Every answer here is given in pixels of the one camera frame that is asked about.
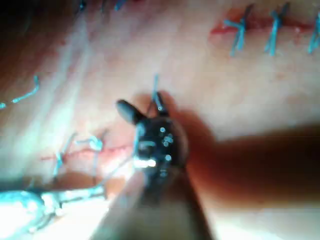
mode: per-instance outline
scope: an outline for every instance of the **skin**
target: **skin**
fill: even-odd
[[[307,23],[320,6],[291,3],[290,14]],[[319,239],[319,49],[307,54],[311,31],[294,41],[295,31],[284,27],[270,57],[263,53],[270,29],[263,29],[248,33],[244,50],[230,58],[235,34],[210,31],[231,6],[247,4],[153,0],[115,12],[109,3],[101,15],[101,2],[93,0],[75,19],[76,4],[41,1],[33,15],[27,4],[14,20],[7,16],[1,22],[2,186],[21,179],[26,186],[33,178],[37,186],[55,187],[53,157],[74,132],[83,140],[107,129],[105,146],[126,146],[119,150],[125,159],[134,128],[115,102],[123,98],[146,111],[158,73],[169,111],[187,132],[188,171],[215,239]],[[277,4],[257,1],[254,11],[268,15]],[[39,91],[10,104],[34,88],[34,75]],[[59,187],[90,185],[92,157],[68,157]],[[100,157],[101,177],[112,160]],[[114,177],[109,194],[124,183],[121,174]],[[86,226],[79,239],[88,239],[104,212],[86,209],[93,217],[78,212],[41,234],[59,237],[63,229]]]

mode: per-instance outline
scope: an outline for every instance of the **blood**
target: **blood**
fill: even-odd
[[[228,19],[232,22],[239,23],[241,18],[243,17],[243,10],[238,9],[231,9],[226,16],[221,19],[218,24],[210,31],[211,35],[221,35],[221,34],[227,34],[227,33],[234,33],[238,31],[237,28],[232,26],[227,26],[224,24],[224,20]],[[250,13],[248,18],[246,19],[246,30],[262,30],[265,28],[272,27],[274,23],[274,19],[271,16],[258,16],[254,13]],[[291,19],[289,17],[283,18],[283,26],[291,27],[294,29],[299,29],[300,33],[307,32],[312,30],[315,27],[315,24],[307,24],[302,23],[300,21]]]

